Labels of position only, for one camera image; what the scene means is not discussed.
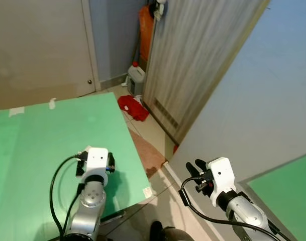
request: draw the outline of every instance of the tile floor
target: tile floor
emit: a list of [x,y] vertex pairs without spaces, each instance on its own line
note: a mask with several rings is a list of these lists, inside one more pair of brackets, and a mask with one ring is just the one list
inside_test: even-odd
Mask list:
[[[113,92],[116,99],[128,95],[126,88],[115,86],[93,94]],[[149,115],[144,122],[138,122],[123,112],[125,122],[131,130],[150,142],[168,160],[172,157],[174,143]],[[178,186],[163,167],[150,179],[153,196],[126,209],[123,218],[100,227],[100,232],[114,241],[148,241],[150,224],[154,220],[162,222],[163,226],[174,226],[186,231],[195,241],[211,240],[194,218],[188,208],[185,208],[178,195]]]

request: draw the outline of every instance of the wooden door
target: wooden door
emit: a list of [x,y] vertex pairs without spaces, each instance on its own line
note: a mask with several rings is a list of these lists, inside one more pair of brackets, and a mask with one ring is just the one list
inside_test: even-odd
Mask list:
[[166,15],[155,22],[143,100],[176,142],[184,138],[268,2],[168,1]]
[[0,0],[0,109],[93,91],[81,0]]

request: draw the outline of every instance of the blue wall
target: blue wall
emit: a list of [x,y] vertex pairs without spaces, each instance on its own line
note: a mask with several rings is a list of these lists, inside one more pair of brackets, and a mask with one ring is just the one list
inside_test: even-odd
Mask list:
[[[240,182],[306,154],[306,0],[268,7],[171,160],[180,179],[196,158],[228,157]],[[225,218],[188,189],[205,213]]]
[[90,0],[99,80],[127,72],[139,29],[138,11],[145,0]]

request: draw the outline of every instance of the green surface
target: green surface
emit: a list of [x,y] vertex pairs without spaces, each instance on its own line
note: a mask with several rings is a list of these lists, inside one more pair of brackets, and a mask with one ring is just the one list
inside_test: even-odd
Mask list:
[[[0,240],[43,241],[58,236],[49,208],[49,186],[58,165],[86,146],[113,153],[116,172],[105,187],[104,216],[145,199],[145,171],[112,93],[0,111]],[[63,223],[76,192],[76,162],[59,172],[55,210]]]
[[306,156],[249,185],[298,240],[306,240]]

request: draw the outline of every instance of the orange bag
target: orange bag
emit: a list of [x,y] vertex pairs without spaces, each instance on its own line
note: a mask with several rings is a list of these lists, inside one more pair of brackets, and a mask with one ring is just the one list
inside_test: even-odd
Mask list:
[[154,20],[151,18],[148,6],[144,6],[139,11],[139,25],[141,33],[140,55],[147,61],[149,54],[149,45],[151,43]]

